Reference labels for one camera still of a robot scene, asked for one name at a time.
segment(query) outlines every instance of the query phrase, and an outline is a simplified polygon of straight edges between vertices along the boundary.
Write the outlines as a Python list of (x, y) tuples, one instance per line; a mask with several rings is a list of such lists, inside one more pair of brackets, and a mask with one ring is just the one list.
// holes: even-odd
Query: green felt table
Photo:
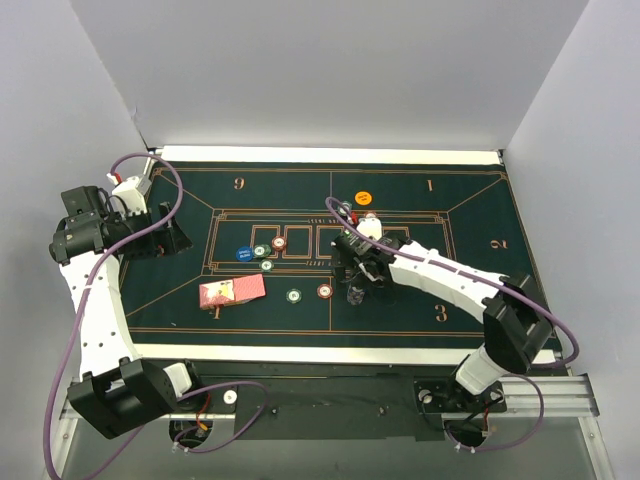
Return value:
[[(340, 226), (324, 207), (332, 195), (375, 211), (385, 231), (398, 229), (441, 255), (478, 269), (537, 278), (509, 179), (502, 166), (175, 162), (185, 195), (177, 220), (194, 247), (176, 256), (125, 262), (122, 300), (135, 343), (180, 345), (475, 348), (482, 325), (453, 305), (398, 286), (346, 300), (330, 267)], [(148, 204), (173, 201), (162, 167), (151, 172)], [(356, 193), (373, 200), (360, 206)], [(236, 250), (285, 235), (285, 252), (264, 274), (267, 295), (225, 307), (219, 318), (199, 308), (198, 286), (260, 273)], [(334, 295), (317, 296), (330, 283)], [(302, 301), (286, 292), (297, 288)], [(557, 349), (556, 340), (548, 345)]]

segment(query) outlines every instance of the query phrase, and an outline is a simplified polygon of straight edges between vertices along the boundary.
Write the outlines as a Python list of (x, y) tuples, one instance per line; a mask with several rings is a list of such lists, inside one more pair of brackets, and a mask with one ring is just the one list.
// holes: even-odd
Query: cable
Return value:
[(269, 392), (267, 391), (267, 387), (265, 387), (261, 383), (252, 382), (250, 380), (239, 380), (237, 382), (226, 382), (226, 383), (219, 383), (217, 385), (209, 385), (207, 387), (199, 388), (198, 390), (194, 390), (193, 392), (189, 392), (189, 393), (183, 395), (180, 398), (180, 401), (186, 400), (187, 398), (191, 398), (191, 397), (194, 397), (196, 395), (200, 395), (201, 393), (204, 393), (204, 392), (209, 392), (211, 390), (217, 390), (219, 388), (232, 388), (232, 387), (242, 387), (242, 386), (245, 386), (245, 387), (258, 387), (265, 394), (264, 395), (264, 402), (262, 402), (262, 405), (260, 405), (260, 408), (258, 408), (256, 413), (253, 414), (253, 416), (247, 421), (247, 423), (245, 423), (244, 426), (240, 430), (238, 430), (236, 433), (234, 433), (231, 438), (229, 438), (228, 440), (225, 440), (222, 443), (219, 443), (218, 445), (214, 445), (213, 447), (210, 447), (210, 448), (189, 448), (187, 450), (186, 447), (183, 447), (182, 445), (179, 445), (178, 441), (184, 435), (186, 435), (187, 433), (192, 432), (193, 430), (198, 428), (198, 427), (191, 427), (191, 428), (187, 428), (186, 430), (183, 430), (182, 432), (180, 432), (178, 435), (175, 436), (175, 438), (173, 439), (174, 446), (180, 446), (183, 450), (185, 450), (186, 452), (190, 452), (190, 453), (211, 453), (211, 452), (215, 452), (216, 450), (220, 450), (223, 447), (226, 447), (231, 442), (233, 442), (238, 437), (240, 437), (244, 432), (246, 432), (249, 429), (249, 427), (251, 427), (251, 425), (253, 425), (255, 423), (255, 421), (262, 414), (264, 409), (267, 408), (267, 403), (269, 402)]
[(202, 406), (200, 411), (196, 413), (196, 425), (198, 425), (198, 427), (200, 427), (205, 432), (209, 430), (209, 427), (207, 427), (204, 423), (200, 421), (200, 415), (202, 415), (205, 412), (205, 410), (209, 406), (209, 403), (211, 403), (211, 394), (207, 393), (207, 400), (204, 402), (204, 405)]
[[(344, 226), (345, 229), (347, 229), (349, 232), (351, 232), (354, 235), (356, 235), (358, 238), (364, 240), (365, 242), (370, 243), (371, 245), (373, 245), (374, 247), (378, 248), (379, 250), (382, 250), (383, 252), (387, 252), (387, 253), (389, 253), (391, 255), (399, 255), (401, 257), (408, 258), (409, 260), (413, 260), (415, 262), (424, 262), (426, 260), (425, 258), (418, 257), (416, 255), (410, 255), (408, 253), (401, 252), (400, 250), (396, 250), (395, 248), (388, 247), (387, 245), (383, 245), (383, 244), (381, 244), (379, 242), (376, 242), (375, 240), (372, 240), (371, 238), (367, 237), (363, 233), (360, 233), (356, 228), (354, 228), (346, 220), (344, 220), (340, 216), (340, 214), (338, 212), (336, 212), (336, 210), (333, 208), (333, 204), (334, 203), (338, 203), (338, 204), (340, 204), (340, 206), (342, 208), (346, 208), (342, 204), (342, 202), (340, 200), (338, 200), (337, 198), (335, 198), (335, 197), (327, 197), (325, 199), (324, 203), (325, 203), (327, 209), (329, 210), (329, 212), (331, 213), (331, 215), (333, 215), (336, 218), (336, 220), (338, 220), (338, 222), (340, 222)], [(490, 287), (493, 287), (493, 288), (495, 288), (497, 290), (500, 290), (501, 292), (506, 293), (507, 295), (510, 295), (511, 297), (515, 298), (516, 300), (519, 300), (520, 302), (524, 303), (528, 307), (530, 307), (533, 310), (535, 310), (537, 313), (539, 313), (541, 315), (544, 315), (554, 327), (557, 327), (560, 330), (562, 330), (562, 332), (564, 332), (564, 334), (569, 338), (569, 341), (571, 342), (571, 347), (573, 349), (573, 351), (571, 352), (571, 355), (569, 355), (567, 358), (565, 358), (563, 360), (558, 360), (556, 362), (546, 363), (546, 364), (543, 364), (543, 365), (536, 365), (536, 368), (546, 368), (546, 369), (548, 369), (548, 368), (562, 367), (562, 366), (567, 365), (568, 363), (572, 362), (573, 360), (575, 360), (578, 357), (578, 355), (580, 354), (580, 346), (578, 345), (578, 339), (575, 337), (573, 332), (571, 332), (571, 330), (569, 330), (569, 327), (567, 327), (567, 325), (565, 325), (564, 322), (560, 321), (554, 314), (549, 312), (547, 309), (545, 309), (542, 306), (538, 305), (536, 302), (534, 302), (531, 299), (525, 297), (521, 293), (513, 290), (512, 288), (509, 288), (509, 287), (506, 287), (504, 285), (500, 285), (498, 283), (492, 282), (491, 280), (487, 280), (486, 278), (479, 277), (479, 276), (474, 275), (472, 273), (468, 273), (468, 272), (463, 272), (461, 270), (457, 270), (454, 267), (452, 267), (450, 265), (447, 265), (446, 263), (439, 262), (437, 260), (429, 260), (428, 263), (431, 264), (431, 265), (435, 265), (436, 267), (444, 268), (445, 270), (448, 270), (448, 271), (450, 271), (452, 273), (460, 275), (461, 277), (466, 277), (466, 278), (469, 278), (469, 279), (474, 280), (476, 282), (484, 283), (485, 285), (489, 285)]]
[(459, 448), (468, 450), (473, 453), (495, 452), (498, 450), (507, 450), (508, 448), (513, 448), (513, 447), (522, 445), (524, 442), (526, 442), (531, 437), (533, 437), (538, 432), (538, 430), (540, 430), (540, 427), (542, 426), (542, 420), (544, 419), (544, 397), (542, 396), (542, 391), (540, 390), (540, 387), (533, 380), (531, 380), (529, 377), (525, 377), (524, 375), (509, 374), (509, 375), (505, 375), (505, 377), (519, 378), (529, 383), (533, 388), (535, 388), (536, 393), (538, 394), (538, 399), (540, 400), (540, 413), (538, 414), (538, 419), (536, 420), (535, 425), (526, 434), (524, 434), (519, 439), (514, 440), (513, 442), (505, 443), (503, 445), (489, 445), (487, 447), (478, 447), (478, 448), (469, 447), (467, 445), (463, 445), (462, 443), (460, 443), (458, 440), (456, 440), (453, 437), (453, 435), (451, 434), (451, 430), (447, 425), (445, 426), (447, 436), (451, 439), (452, 442), (456, 444), (456, 447), (459, 446)]
[(98, 189), (98, 192), (100, 192), (102, 194), (102, 202), (105, 204), (105, 206), (107, 207), (107, 210), (110, 213), (113, 213), (113, 205), (111, 205), (111, 203), (109, 202), (109, 192), (107, 192), (104, 188), (100, 187)]
[[(475, 412), (471, 412), (467, 417), (463, 418), (462, 420), (448, 420), (448, 421), (446, 421), (446, 424), (450, 426), (451, 424), (453, 424), (455, 422), (455, 424), (456, 424), (455, 430), (456, 431), (462, 431), (463, 427), (465, 427), (466, 425), (468, 425), (470, 427), (473, 427), (476, 430), (482, 431), (482, 429), (480, 427), (478, 427), (477, 425), (471, 423), (471, 421), (474, 418), (476, 418), (478, 415), (480, 415), (481, 413), (484, 413), (484, 416), (486, 418), (486, 416), (488, 416), (489, 409), (491, 407), (493, 407), (494, 405), (496, 405), (498, 403), (501, 403), (502, 401), (504, 401), (504, 396), (500, 395), (498, 398), (496, 398), (494, 400), (491, 400), (490, 402), (486, 402), (484, 405), (482, 405), (482, 407), (479, 410), (477, 410)], [(422, 413), (424, 415), (425, 421), (427, 421), (427, 424), (431, 428), (434, 428), (433, 424), (431, 424), (431, 422), (429, 422), (427, 420), (427, 416), (429, 415), (429, 413), (426, 411), (425, 404), (423, 402), (420, 402), (420, 403), (421, 403)], [(443, 428), (441, 429), (440, 427), (437, 427), (436, 430), (440, 431), (440, 432), (444, 432), (445, 431), (445, 429), (443, 429)]]
[(120, 200), (120, 203), (122, 204), (122, 206), (124, 208), (124, 214), (128, 215), (130, 210), (129, 210), (129, 207), (127, 207), (127, 204), (125, 203), (125, 201), (122, 199), (122, 197), (120, 197), (118, 195), (109, 195), (107, 197), (107, 200), (110, 201), (112, 198), (117, 198), (118, 200)]
[[(98, 261), (95, 263), (95, 265), (93, 266), (93, 268), (91, 269), (91, 271), (89, 272), (89, 277), (87, 278), (86, 281), (86, 286), (90, 286), (93, 284), (93, 281), (96, 277), (96, 275), (98, 274), (98, 270), (100, 269), (100, 267), (102, 266), (102, 264), (106, 261), (107, 258), (109, 258), (109, 256), (113, 255), (115, 252), (117, 252), (120, 248), (122, 248), (124, 245), (126, 245), (127, 243), (140, 238), (150, 232), (152, 232), (153, 230), (156, 230), (157, 228), (160, 228), (162, 225), (164, 225), (165, 223), (167, 223), (169, 220), (171, 220), (176, 212), (178, 211), (178, 208), (180, 208), (180, 204), (182, 203), (182, 196), (183, 196), (183, 187), (182, 187), (182, 179), (180, 178), (180, 175), (178, 175), (178, 172), (176, 171), (175, 168), (173, 168), (173, 166), (171, 166), (171, 164), (169, 164), (169, 162), (163, 160), (161, 157), (157, 156), (157, 155), (153, 155), (150, 153), (130, 153), (129, 155), (125, 155), (124, 157), (120, 157), (118, 160), (116, 160), (114, 162), (114, 164), (111, 167), (110, 173), (113, 175), (115, 174), (115, 170), (118, 167), (118, 165), (120, 165), (122, 162), (130, 159), (130, 158), (135, 158), (135, 157), (144, 157), (144, 158), (153, 158), (154, 160), (156, 160), (157, 162), (160, 162), (163, 166), (167, 167), (169, 169), (169, 171), (171, 172), (171, 174), (174, 176), (175, 181), (176, 181), (176, 185), (178, 187), (178, 196), (176, 198), (176, 202), (175, 205), (173, 206), (173, 208), (171, 209), (171, 211), (163, 218), (161, 218), (160, 220), (158, 220), (156, 223), (150, 225), (147, 228), (144, 228), (142, 230), (140, 230), (139, 232), (136, 232), (132, 235), (129, 235), (128, 237), (123, 238), (122, 240), (120, 240), (119, 242), (116, 242), (115, 244), (113, 244), (111, 247), (109, 247), (98, 259)], [(42, 446), (43, 446), (43, 450), (44, 450), (44, 462), (45, 462), (45, 467), (47, 469), (47, 473), (49, 474), (49, 477), (51, 477), (51, 479), (53, 480), (62, 480), (58, 474), (56, 473), (56, 469), (55, 466), (53, 465), (53, 456), (51, 453), (51, 423), (53, 420), (53, 407), (55, 404), (55, 400), (56, 400), (56, 394), (58, 392), (58, 389), (60, 388), (60, 383), (62, 381), (62, 375), (64, 374), (64, 369), (67, 366), (67, 363), (69, 362), (69, 357), (71, 356), (71, 352), (73, 351), (73, 347), (75, 345), (76, 342), (76, 338), (78, 337), (78, 331), (80, 330), (80, 324), (82, 323), (82, 318), (84, 316), (84, 310), (87, 306), (87, 300), (89, 298), (89, 294), (91, 293), (91, 289), (90, 288), (85, 288), (82, 292), (82, 296), (80, 297), (80, 302), (78, 303), (78, 311), (76, 312), (76, 317), (75, 317), (75, 321), (73, 324), (73, 327), (71, 329), (71, 336), (69, 337), (69, 341), (67, 342), (67, 346), (64, 350), (64, 353), (62, 355), (62, 360), (60, 362), (60, 365), (58, 366), (58, 369), (53, 377), (53, 383), (51, 385), (51, 390), (49, 391), (49, 397), (47, 398), (47, 405), (45, 408), (45, 416), (44, 416), (44, 428), (42, 431)], [(114, 452), (114, 454), (109, 457), (105, 463), (103, 463), (98, 470), (96, 470), (94, 473), (90, 474), (89, 476), (85, 477), (84, 480), (91, 480), (93, 478), (95, 478), (97, 475), (99, 475), (105, 468), (107, 468), (109, 466), (109, 464), (115, 460), (115, 458), (129, 445), (129, 443), (135, 438), (135, 436), (140, 433), (140, 430), (142, 430), (142, 427), (136, 429), (130, 436), (129, 438), (127, 438), (127, 440), (124, 442), (124, 444), (118, 448), (118, 450), (116, 450), (116, 452)]]

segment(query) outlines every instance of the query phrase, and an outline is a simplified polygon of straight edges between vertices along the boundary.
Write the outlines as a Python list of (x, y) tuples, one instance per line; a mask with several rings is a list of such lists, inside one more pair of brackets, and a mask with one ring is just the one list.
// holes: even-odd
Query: red wire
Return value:
[(209, 402), (211, 402), (211, 394), (207, 393), (207, 400), (204, 402), (204, 405), (200, 409), (198, 413), (196, 413), (196, 424), (203, 429), (205, 432), (209, 430), (209, 427), (200, 422), (200, 415), (204, 413), (204, 411), (209, 407)]

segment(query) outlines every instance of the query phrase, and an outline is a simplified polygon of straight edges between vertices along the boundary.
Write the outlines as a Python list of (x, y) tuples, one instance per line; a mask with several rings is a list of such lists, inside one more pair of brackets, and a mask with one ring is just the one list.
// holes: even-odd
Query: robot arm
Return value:
[[(76, 310), (86, 278), (102, 252), (152, 224), (144, 201), (145, 181), (132, 177), (114, 190), (117, 207), (97, 187), (80, 187), (62, 194), (68, 217), (63, 219), (49, 249), (67, 281)], [(170, 210), (160, 205), (160, 214)], [(67, 390), (71, 405), (107, 438), (143, 425), (177, 408), (177, 399), (194, 384), (200, 386), (189, 363), (161, 369), (140, 358), (120, 299), (121, 259), (180, 253), (191, 246), (175, 220), (164, 228), (125, 245), (110, 256), (91, 285), (80, 327), (82, 381)]]
[(365, 278), (376, 286), (399, 284), (418, 288), (452, 303), (483, 324), (485, 343), (458, 366), (455, 384), (468, 394), (478, 396), (506, 373), (529, 371), (552, 334), (549, 321), (497, 288), (461, 276), (459, 272), (506, 285), (546, 308), (531, 276), (509, 278), (483, 272), (441, 257), (437, 250), (424, 248), (403, 235), (383, 236), (377, 218), (361, 219), (357, 229), (383, 245), (425, 260), (386, 253), (345, 231), (333, 242), (333, 265), (338, 279), (345, 277), (346, 270), (366, 271)]

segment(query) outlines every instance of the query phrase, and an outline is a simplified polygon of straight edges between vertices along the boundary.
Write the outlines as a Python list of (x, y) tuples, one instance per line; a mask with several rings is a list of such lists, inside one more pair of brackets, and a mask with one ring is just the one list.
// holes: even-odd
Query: white wall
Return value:
[[(143, 143), (65, 0), (0, 5), (0, 478), (40, 478), (42, 419), (73, 323), (47, 246), (60, 192)], [(77, 375), (77, 365), (72, 369)]]
[(587, 0), (72, 0), (147, 144), (492, 150)]
[(640, 2), (592, 0), (506, 149), (551, 307), (578, 334), (620, 479), (638, 478)]

